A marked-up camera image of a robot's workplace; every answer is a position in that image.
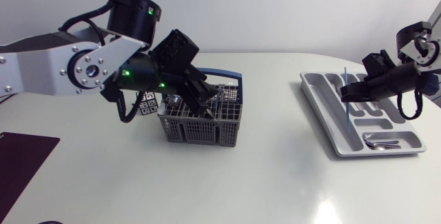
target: metal utensil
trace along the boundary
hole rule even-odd
[[[375,144],[378,144],[378,145],[397,145],[397,144],[399,144],[399,141],[377,141],[377,142],[371,142],[371,141],[365,140],[365,143],[367,145],[375,145]]]

